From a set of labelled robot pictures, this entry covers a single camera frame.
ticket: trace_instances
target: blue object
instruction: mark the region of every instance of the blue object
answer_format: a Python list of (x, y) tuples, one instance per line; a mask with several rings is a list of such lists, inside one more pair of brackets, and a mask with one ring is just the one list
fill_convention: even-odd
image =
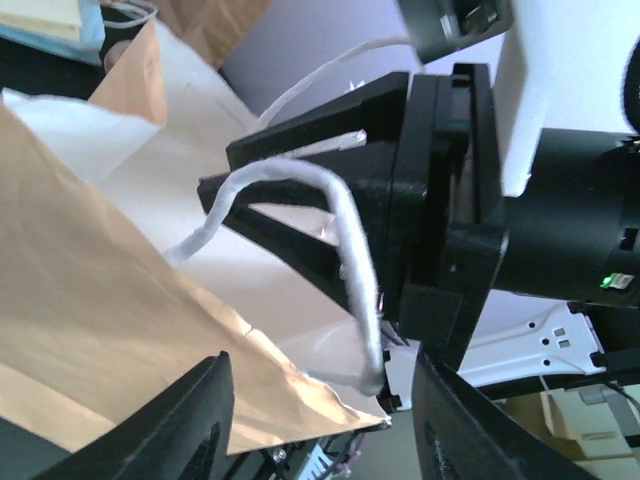
[(298, 474), (298, 480), (315, 480), (323, 475), (331, 467), (333, 460), (327, 456), (319, 445), (313, 447), (309, 453), (307, 462)]
[(101, 65), (100, 49), (106, 34), (100, 4), (92, 0), (79, 2), (82, 28), (78, 41), (38, 35), (7, 26), (0, 26), (0, 37), (78, 62)]

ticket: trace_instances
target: black cable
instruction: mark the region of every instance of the black cable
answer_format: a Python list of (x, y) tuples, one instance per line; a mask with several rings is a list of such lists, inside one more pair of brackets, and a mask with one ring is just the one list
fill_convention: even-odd
[(627, 73), (622, 88), (622, 104), (627, 121), (640, 134), (640, 40), (627, 64)]
[(359, 435), (358, 432), (354, 432), (351, 434), (351, 438), (349, 438), (349, 441), (345, 444), (344, 448), (340, 452), (340, 455), (338, 455), (333, 460), (331, 465), (327, 467), (324, 473), (319, 477), (316, 477), (315, 480), (326, 480), (327, 478), (329, 478), (330, 475), (333, 475), (336, 472), (336, 469), (338, 468), (338, 466), (344, 463), (346, 458), (349, 456), (349, 451), (351, 450), (351, 446), (353, 445), (353, 442), (358, 437), (358, 435)]
[(629, 395), (624, 388), (622, 388), (620, 385), (616, 385), (615, 383), (612, 382), (607, 382), (605, 383), (605, 385), (607, 387), (609, 387), (611, 390), (615, 391), (616, 393), (622, 395), (624, 398), (626, 398), (629, 403), (631, 403), (631, 405), (633, 405), (633, 408), (636, 409), (636, 412), (638, 413), (638, 415), (640, 415), (640, 402), (638, 402), (638, 400), (636, 400), (635, 398), (633, 398), (631, 395)]

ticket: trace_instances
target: black plastic part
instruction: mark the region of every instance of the black plastic part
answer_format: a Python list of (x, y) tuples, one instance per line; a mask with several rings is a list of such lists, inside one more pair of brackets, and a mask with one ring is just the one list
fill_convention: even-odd
[(69, 452), (0, 418), (0, 479), (29, 480), (69, 456)]
[(412, 403), (425, 479), (595, 479), (424, 351), (418, 354)]
[(640, 39), (627, 64), (622, 102), (627, 121), (640, 134)]
[(575, 303), (569, 304), (569, 308), (589, 317), (605, 353), (640, 347), (640, 311)]
[[(398, 0), (398, 5), (422, 63), (504, 33), (513, 24), (510, 0)], [(479, 9), (481, 21), (469, 22)]]
[(231, 363), (222, 352), (34, 480), (219, 480), (233, 405)]
[[(232, 143), (232, 170), (350, 131), (367, 144), (306, 159), (340, 175), (367, 233), (384, 316), (454, 369), (500, 265), (506, 233), (488, 68), (451, 76), (393, 73), (300, 117)], [(208, 212), (226, 176), (202, 179)], [(251, 210), (255, 203), (326, 208), (312, 189), (261, 183), (239, 194), (225, 224), (276, 254), (343, 308), (332, 246)]]
[(545, 129), (524, 194), (508, 198), (509, 247), (495, 288), (600, 305), (636, 307), (640, 281), (602, 288), (615, 273), (640, 275), (640, 154), (621, 134)]
[(601, 361), (611, 373), (625, 372), (632, 368), (640, 369), (640, 348), (605, 353)]

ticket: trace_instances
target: brown paper bag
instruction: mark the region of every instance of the brown paper bag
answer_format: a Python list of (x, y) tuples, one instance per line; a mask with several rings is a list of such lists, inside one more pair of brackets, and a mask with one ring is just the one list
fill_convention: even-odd
[(212, 67), (220, 67), (271, 0), (154, 0), (158, 18)]
[(89, 103), (151, 123), (167, 121), (167, 99), (154, 22), (148, 22), (109, 70)]
[(343, 406), (0, 106), (0, 415), (70, 451), (231, 356), (230, 453), (380, 419)]

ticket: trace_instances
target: green led light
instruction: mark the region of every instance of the green led light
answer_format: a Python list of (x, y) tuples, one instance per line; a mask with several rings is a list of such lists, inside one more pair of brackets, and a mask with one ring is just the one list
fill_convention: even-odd
[(609, 285), (611, 285), (611, 282), (613, 282), (613, 275), (609, 275), (608, 277), (605, 277), (604, 280), (602, 280), (602, 283), (600, 284), (600, 288), (607, 288)]

